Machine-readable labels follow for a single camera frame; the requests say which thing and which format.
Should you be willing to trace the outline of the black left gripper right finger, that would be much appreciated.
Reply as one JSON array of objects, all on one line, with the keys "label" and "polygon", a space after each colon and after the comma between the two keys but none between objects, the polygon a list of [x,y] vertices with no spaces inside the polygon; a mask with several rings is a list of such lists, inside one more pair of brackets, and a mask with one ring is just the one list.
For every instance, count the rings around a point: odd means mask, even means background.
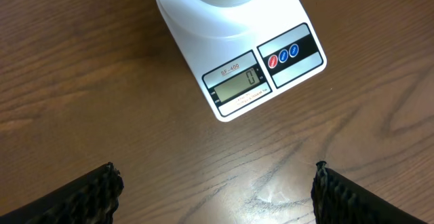
[{"label": "black left gripper right finger", "polygon": [[425,224],[343,175],[316,163],[311,199],[316,224]]}]

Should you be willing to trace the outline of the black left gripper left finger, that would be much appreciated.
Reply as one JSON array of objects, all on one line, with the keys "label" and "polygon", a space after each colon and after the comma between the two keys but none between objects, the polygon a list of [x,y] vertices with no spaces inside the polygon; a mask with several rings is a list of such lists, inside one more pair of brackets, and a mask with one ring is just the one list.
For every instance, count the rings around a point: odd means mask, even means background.
[{"label": "black left gripper left finger", "polygon": [[109,162],[59,189],[1,216],[7,224],[112,224],[124,188]]}]

